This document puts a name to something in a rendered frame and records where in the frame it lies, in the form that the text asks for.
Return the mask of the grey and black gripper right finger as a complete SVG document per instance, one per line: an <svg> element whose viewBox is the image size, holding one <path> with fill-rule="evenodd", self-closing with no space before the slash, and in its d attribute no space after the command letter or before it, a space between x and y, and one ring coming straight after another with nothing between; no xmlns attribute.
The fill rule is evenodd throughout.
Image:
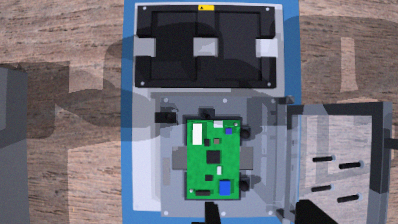
<svg viewBox="0 0 398 224"><path fill-rule="evenodd" d="M294 224L338 224L309 199L299 200L295 206Z"/></svg>

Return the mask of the green circuit board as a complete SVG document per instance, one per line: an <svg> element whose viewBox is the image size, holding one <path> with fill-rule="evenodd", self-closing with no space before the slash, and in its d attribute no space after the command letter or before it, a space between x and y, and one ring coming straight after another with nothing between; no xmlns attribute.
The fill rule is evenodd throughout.
<svg viewBox="0 0 398 224"><path fill-rule="evenodd" d="M239 199L239 157L240 120L187 120L187 199Z"/></svg>

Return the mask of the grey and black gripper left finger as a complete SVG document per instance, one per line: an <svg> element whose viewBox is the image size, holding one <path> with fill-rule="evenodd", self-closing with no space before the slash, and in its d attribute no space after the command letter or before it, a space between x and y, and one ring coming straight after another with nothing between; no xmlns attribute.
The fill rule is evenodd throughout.
<svg viewBox="0 0 398 224"><path fill-rule="evenodd" d="M218 204L205 201L205 221L191 222L191 224L221 224Z"/></svg>

